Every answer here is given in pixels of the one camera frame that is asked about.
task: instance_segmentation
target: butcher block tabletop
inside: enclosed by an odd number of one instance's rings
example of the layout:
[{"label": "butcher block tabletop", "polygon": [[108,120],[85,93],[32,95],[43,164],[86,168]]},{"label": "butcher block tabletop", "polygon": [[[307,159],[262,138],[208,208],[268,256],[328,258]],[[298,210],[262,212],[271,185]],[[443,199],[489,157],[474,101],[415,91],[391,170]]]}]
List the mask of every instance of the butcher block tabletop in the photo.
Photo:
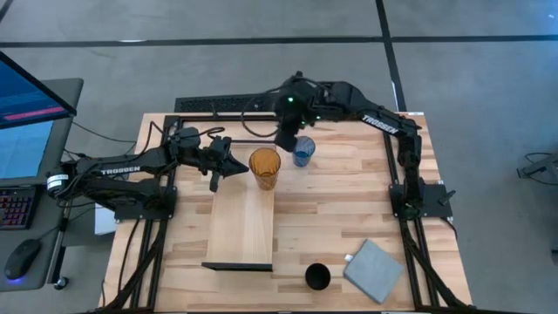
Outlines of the butcher block tabletop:
[{"label": "butcher block tabletop", "polygon": [[[166,115],[177,114],[145,114],[136,153],[146,144],[151,121],[162,127]],[[179,115],[207,116],[205,113]],[[422,126],[420,173],[427,183],[435,183],[440,180],[439,170],[425,116],[415,113],[409,118]],[[270,133],[276,125],[269,121],[248,124],[258,133]],[[260,140],[246,132],[238,121],[188,121],[186,125],[200,132],[223,126],[225,132],[220,136]],[[406,266],[398,220],[391,213],[388,195],[391,177],[383,134],[360,121],[320,121],[315,127],[301,130],[299,135],[310,136],[316,142],[316,152],[307,167],[299,168],[289,153],[277,148],[282,165],[275,187],[272,272],[215,271],[201,266],[207,260],[210,235],[213,201],[210,175],[203,176],[193,167],[177,168],[175,186],[179,197],[174,217],[168,223],[156,311],[413,310],[407,271],[402,273],[383,304],[371,300],[343,278],[345,255],[355,254],[365,239]],[[207,146],[210,140],[203,135],[201,146]],[[160,134],[153,131],[149,147],[157,147],[159,143]],[[397,152],[397,141],[392,143]],[[137,173],[130,180],[149,177]],[[403,178],[401,169],[399,178]],[[105,275],[107,301],[116,296],[120,266],[134,223],[121,222],[116,230]],[[423,224],[432,266],[456,297],[470,304],[455,234],[439,218],[425,218]],[[153,225],[152,240],[157,225]],[[133,236],[123,285],[137,265],[143,226],[144,222],[140,222]],[[331,282],[325,290],[314,291],[304,281],[304,272],[312,263],[323,263],[331,272]],[[428,304],[424,274],[418,264],[417,268],[422,302]],[[139,306],[146,305],[150,278],[151,268],[144,275]]]}]

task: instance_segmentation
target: gray floor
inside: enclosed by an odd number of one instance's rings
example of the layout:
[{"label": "gray floor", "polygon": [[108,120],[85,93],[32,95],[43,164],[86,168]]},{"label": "gray floor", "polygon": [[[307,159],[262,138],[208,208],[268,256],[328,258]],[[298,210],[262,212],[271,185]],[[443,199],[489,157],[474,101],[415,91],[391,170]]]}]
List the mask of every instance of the gray floor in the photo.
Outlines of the gray floor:
[{"label": "gray floor", "polygon": [[[385,7],[393,36],[558,34],[552,0],[389,0]],[[0,41],[380,33],[371,0],[15,0],[0,23]],[[558,151],[558,43],[394,49],[408,110],[426,113],[442,177],[458,192],[455,224],[473,301],[485,309],[555,313],[558,266],[550,248],[558,242],[558,196],[553,187],[518,179],[515,169],[527,164],[526,153]],[[77,121],[121,139],[135,138],[143,113],[172,111],[176,97],[262,91],[296,70],[348,80],[395,108],[382,44],[4,51],[40,79],[85,79]],[[127,150],[79,129],[67,147],[91,155]],[[67,290],[3,293],[0,313],[93,308],[109,248],[70,249]]]}]

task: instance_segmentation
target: black robotic arm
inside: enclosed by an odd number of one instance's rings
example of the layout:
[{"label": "black robotic arm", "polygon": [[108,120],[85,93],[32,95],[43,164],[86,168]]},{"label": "black robotic arm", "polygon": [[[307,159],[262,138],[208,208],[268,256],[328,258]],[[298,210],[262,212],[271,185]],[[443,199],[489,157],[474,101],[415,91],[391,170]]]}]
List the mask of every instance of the black robotic arm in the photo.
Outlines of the black robotic arm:
[{"label": "black robotic arm", "polygon": [[[174,209],[175,193],[160,186],[159,178],[179,165],[196,167],[203,175],[212,172],[209,188],[216,192],[219,178],[248,171],[248,167],[230,152],[229,137],[214,136],[209,147],[200,148],[198,130],[179,130],[161,146],[140,154],[107,158],[84,157],[61,163],[49,173],[47,190],[57,201],[85,196],[117,212],[163,212]],[[116,176],[134,172],[153,174],[155,178],[139,182],[119,181]]]},{"label": "black robotic arm", "polygon": [[288,152],[299,129],[318,120],[360,119],[398,140],[398,163],[405,170],[404,204],[409,219],[423,207],[425,182],[419,175],[422,139],[414,120],[393,113],[368,99],[347,82],[314,82],[298,72],[283,83],[274,112],[279,119],[275,143]]}]

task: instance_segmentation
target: black cup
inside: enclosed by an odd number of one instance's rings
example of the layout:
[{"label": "black cup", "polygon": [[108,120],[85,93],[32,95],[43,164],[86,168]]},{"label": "black cup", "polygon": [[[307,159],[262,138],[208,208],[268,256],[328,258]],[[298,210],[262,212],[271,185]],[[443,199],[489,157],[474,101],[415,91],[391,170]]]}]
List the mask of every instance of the black cup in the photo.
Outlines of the black cup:
[{"label": "black cup", "polygon": [[330,270],[321,263],[313,263],[306,269],[306,284],[313,290],[324,290],[330,285]]}]

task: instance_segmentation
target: blue cup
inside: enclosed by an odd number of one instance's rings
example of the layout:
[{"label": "blue cup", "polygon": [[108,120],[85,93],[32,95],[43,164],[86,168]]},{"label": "blue cup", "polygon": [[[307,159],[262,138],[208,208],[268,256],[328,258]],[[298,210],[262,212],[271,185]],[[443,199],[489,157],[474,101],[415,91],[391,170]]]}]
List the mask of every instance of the blue cup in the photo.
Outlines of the blue cup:
[{"label": "blue cup", "polygon": [[293,151],[293,162],[298,167],[306,167],[315,151],[316,143],[314,143],[314,140],[308,136],[301,136],[298,138]]}]

